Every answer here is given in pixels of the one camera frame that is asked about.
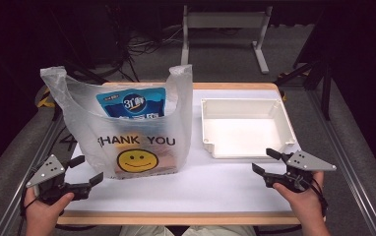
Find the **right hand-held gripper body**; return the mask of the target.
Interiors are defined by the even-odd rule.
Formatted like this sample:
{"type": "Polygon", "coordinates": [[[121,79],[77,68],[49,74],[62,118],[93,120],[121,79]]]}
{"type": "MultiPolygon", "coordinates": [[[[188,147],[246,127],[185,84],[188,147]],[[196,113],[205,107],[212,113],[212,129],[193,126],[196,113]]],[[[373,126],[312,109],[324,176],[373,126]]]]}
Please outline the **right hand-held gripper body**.
{"type": "Polygon", "coordinates": [[[265,184],[272,188],[280,183],[293,191],[301,193],[310,188],[314,171],[336,171],[337,166],[303,150],[295,153],[281,153],[280,159],[286,166],[284,174],[266,173],[265,184]]]}

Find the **person's beige trousers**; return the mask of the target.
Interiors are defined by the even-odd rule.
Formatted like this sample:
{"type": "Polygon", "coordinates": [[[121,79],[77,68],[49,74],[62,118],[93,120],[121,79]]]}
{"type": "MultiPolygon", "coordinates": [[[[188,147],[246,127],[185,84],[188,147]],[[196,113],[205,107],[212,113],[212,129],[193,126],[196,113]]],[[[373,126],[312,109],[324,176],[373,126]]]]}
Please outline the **person's beige trousers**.
{"type": "Polygon", "coordinates": [[[253,226],[122,226],[119,236],[257,236],[253,226]]]}

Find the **blue snack pouch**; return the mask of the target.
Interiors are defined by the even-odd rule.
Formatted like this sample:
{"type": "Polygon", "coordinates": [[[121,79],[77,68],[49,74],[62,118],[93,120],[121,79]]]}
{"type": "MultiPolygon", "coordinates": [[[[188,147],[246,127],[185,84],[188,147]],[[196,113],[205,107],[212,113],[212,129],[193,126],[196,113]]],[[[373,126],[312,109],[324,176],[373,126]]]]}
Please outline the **blue snack pouch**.
{"type": "Polygon", "coordinates": [[[96,99],[109,117],[155,119],[164,115],[165,88],[129,88],[100,93],[96,99]]]}

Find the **yellow black hazard tape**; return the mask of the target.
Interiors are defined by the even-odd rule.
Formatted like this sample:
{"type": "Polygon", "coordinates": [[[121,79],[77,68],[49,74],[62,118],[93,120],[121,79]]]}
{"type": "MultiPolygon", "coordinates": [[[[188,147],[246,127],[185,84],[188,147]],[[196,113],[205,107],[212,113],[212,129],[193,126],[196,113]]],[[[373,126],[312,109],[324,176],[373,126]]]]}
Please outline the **yellow black hazard tape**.
{"type": "Polygon", "coordinates": [[[42,93],[39,97],[39,100],[36,103],[37,107],[55,107],[55,101],[51,96],[50,89],[48,87],[44,87],[42,89],[42,93]]]}

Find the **person's right hand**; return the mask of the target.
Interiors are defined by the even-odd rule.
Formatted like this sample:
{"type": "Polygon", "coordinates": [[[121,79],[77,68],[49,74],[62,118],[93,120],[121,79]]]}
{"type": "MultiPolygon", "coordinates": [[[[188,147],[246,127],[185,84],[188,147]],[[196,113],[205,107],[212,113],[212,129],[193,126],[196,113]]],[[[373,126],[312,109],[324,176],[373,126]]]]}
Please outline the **person's right hand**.
{"type": "Polygon", "coordinates": [[[301,193],[294,193],[280,183],[275,183],[273,187],[288,201],[302,226],[325,222],[321,203],[313,190],[307,189],[301,193]]]}

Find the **translucent smiley plastic bag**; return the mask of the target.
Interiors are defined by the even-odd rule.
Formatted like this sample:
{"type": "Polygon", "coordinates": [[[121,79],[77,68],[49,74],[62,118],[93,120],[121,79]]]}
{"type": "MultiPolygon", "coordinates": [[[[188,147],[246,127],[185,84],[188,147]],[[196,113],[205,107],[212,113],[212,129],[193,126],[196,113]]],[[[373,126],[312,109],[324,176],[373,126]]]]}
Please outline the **translucent smiley plastic bag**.
{"type": "Polygon", "coordinates": [[[165,88],[164,115],[155,119],[95,115],[72,98],[64,68],[42,69],[40,76],[61,107],[68,130],[94,170],[111,179],[162,175],[157,171],[157,153],[163,148],[173,149],[177,157],[176,172],[185,164],[192,134],[193,72],[190,65],[170,68],[164,83],[106,83],[100,86],[100,93],[165,88]]]}

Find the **white metal stand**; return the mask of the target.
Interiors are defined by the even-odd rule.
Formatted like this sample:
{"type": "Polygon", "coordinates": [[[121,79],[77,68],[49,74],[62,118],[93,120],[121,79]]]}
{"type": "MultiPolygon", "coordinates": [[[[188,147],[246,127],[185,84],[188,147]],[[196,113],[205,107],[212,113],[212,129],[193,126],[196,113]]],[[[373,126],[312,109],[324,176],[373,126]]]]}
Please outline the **white metal stand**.
{"type": "Polygon", "coordinates": [[[257,12],[190,12],[183,8],[183,45],[181,64],[189,62],[189,29],[257,29],[258,37],[251,43],[261,73],[269,73],[262,46],[271,19],[273,7],[257,12]]]}

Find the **white plastic tray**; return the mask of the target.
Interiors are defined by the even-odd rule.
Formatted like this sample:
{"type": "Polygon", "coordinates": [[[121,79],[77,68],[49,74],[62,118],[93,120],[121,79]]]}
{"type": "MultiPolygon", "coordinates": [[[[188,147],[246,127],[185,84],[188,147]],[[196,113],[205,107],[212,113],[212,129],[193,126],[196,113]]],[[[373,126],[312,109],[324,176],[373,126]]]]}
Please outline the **white plastic tray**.
{"type": "Polygon", "coordinates": [[[268,98],[202,98],[202,140],[213,158],[268,158],[297,138],[283,102],[268,98]]]}

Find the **person's left hand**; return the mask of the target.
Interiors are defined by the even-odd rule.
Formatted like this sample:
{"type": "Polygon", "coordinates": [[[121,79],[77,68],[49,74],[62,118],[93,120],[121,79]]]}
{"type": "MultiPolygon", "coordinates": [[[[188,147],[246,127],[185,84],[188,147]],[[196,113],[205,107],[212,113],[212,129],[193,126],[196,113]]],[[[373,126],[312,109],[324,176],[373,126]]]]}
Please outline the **person's left hand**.
{"type": "Polygon", "coordinates": [[[53,205],[46,205],[35,198],[33,188],[27,189],[24,200],[27,229],[40,228],[47,231],[54,229],[60,213],[73,199],[74,194],[67,193],[53,205]]]}

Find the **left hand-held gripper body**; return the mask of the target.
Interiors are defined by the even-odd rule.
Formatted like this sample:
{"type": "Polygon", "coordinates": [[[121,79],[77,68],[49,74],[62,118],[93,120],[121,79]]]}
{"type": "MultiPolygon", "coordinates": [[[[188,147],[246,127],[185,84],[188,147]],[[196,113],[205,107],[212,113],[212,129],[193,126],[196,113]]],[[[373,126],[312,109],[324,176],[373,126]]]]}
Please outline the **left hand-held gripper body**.
{"type": "Polygon", "coordinates": [[[39,201],[53,205],[67,193],[74,194],[74,201],[85,200],[89,197],[92,189],[89,182],[69,184],[65,181],[66,170],[70,168],[68,161],[61,162],[54,154],[51,154],[34,172],[26,187],[33,188],[39,201]]]}

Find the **white table sheet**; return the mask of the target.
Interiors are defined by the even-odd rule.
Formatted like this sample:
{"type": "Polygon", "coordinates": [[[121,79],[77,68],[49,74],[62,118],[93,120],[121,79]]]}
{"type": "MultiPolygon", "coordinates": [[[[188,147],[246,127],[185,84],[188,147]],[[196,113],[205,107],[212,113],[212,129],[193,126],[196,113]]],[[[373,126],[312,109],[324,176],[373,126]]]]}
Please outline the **white table sheet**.
{"type": "Polygon", "coordinates": [[[192,141],[185,165],[175,174],[127,180],[104,179],[70,211],[120,213],[288,212],[286,200],[266,187],[252,164],[283,174],[273,158],[213,158],[203,146],[202,98],[281,99],[275,89],[197,89],[193,96],[192,141]]]}

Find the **aluminium floor rail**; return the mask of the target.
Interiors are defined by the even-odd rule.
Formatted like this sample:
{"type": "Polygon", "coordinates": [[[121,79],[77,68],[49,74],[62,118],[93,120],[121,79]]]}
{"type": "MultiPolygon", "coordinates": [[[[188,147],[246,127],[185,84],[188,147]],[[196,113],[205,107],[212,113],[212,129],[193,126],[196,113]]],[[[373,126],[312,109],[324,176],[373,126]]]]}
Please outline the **aluminium floor rail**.
{"type": "Polygon", "coordinates": [[[14,163],[5,165],[6,180],[0,185],[0,236],[18,236],[26,228],[21,217],[26,181],[32,169],[53,151],[64,129],[62,114],[39,110],[3,154],[5,162],[14,163]]]}
{"type": "Polygon", "coordinates": [[[324,113],[321,110],[321,100],[318,98],[317,93],[310,90],[307,92],[307,96],[309,97],[312,107],[316,111],[317,116],[320,119],[327,136],[329,137],[329,141],[332,144],[336,155],[338,167],[345,177],[347,185],[357,203],[359,211],[361,212],[371,235],[376,236],[376,210],[354,168],[352,167],[336,130],[334,129],[332,123],[326,120],[324,113]]]}

